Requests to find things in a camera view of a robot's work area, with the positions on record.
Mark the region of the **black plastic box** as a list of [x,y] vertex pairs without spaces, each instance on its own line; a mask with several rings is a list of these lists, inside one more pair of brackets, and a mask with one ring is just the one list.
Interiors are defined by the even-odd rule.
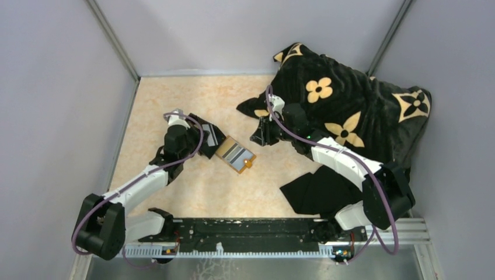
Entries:
[[199,154],[211,159],[226,140],[226,135],[219,127],[193,113],[190,113],[189,117],[199,123],[199,126],[195,125],[195,123],[192,124],[196,128],[200,127],[204,133],[204,140],[199,149]]

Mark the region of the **white card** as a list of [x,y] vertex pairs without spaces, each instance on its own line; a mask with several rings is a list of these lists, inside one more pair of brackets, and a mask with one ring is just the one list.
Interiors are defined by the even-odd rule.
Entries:
[[217,146],[218,145],[218,140],[217,140],[217,136],[216,136],[216,133],[215,133],[214,126],[212,124],[203,124],[202,125],[202,129],[205,132],[208,132],[208,136],[207,136],[207,144],[208,144],[208,146]]

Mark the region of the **gold credit card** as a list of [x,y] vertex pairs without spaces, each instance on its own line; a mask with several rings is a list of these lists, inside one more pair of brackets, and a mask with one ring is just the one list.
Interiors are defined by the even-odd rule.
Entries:
[[220,158],[227,160],[229,155],[239,146],[236,140],[231,137],[227,137],[226,140],[220,145],[217,150],[217,155]]

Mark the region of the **blue credit card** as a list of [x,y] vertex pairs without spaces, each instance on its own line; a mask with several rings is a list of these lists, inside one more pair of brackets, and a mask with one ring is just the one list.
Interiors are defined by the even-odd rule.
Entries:
[[228,163],[236,170],[241,171],[245,166],[245,160],[250,160],[253,153],[241,146],[238,146],[227,158]]

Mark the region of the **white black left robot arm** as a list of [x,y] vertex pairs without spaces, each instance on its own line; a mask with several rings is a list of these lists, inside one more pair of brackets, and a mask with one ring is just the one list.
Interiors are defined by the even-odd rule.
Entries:
[[174,182],[184,163],[195,155],[211,159],[226,135],[213,123],[180,109],[165,113],[168,124],[164,143],[138,175],[103,195],[90,194],[82,201],[71,236],[72,249],[79,255],[96,255],[111,260],[125,245],[148,236],[170,240],[175,233],[173,216],[151,208],[130,217],[135,207]]

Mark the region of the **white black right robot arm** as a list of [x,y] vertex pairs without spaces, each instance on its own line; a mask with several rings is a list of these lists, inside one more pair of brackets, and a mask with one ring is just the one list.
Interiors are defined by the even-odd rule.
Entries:
[[310,125],[299,104],[289,104],[280,113],[260,117],[250,140],[260,146],[291,142],[298,153],[328,167],[359,189],[361,199],[343,206],[329,223],[329,234],[335,240],[344,240],[360,226],[396,229],[396,221],[415,204],[399,165],[365,158],[337,143]]

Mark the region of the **black cloth piece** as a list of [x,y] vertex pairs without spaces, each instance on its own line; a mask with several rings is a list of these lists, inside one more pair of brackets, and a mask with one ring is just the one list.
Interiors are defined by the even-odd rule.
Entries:
[[362,200],[362,192],[350,180],[322,166],[280,187],[297,214],[334,215],[347,205]]

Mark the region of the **black floral blanket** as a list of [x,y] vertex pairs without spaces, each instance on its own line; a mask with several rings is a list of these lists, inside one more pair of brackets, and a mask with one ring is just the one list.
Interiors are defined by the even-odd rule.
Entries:
[[302,43],[273,60],[279,63],[274,95],[300,104],[312,126],[366,158],[411,167],[431,112],[429,91],[380,81]]

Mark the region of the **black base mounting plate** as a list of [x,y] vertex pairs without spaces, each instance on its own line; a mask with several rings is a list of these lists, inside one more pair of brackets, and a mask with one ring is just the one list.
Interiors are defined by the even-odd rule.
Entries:
[[313,253],[328,242],[364,242],[364,227],[342,231],[320,218],[173,218],[140,242],[178,242],[181,253],[206,253],[221,244],[226,253]]

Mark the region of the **aluminium front rail frame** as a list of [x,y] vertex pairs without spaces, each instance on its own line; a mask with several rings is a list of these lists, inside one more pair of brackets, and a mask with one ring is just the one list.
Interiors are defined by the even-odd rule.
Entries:
[[86,222],[75,246],[104,260],[115,257],[166,258],[336,258],[348,260],[365,245],[428,244],[423,220],[403,218],[396,229],[360,226],[341,230],[318,218],[215,219],[174,218],[149,213]]

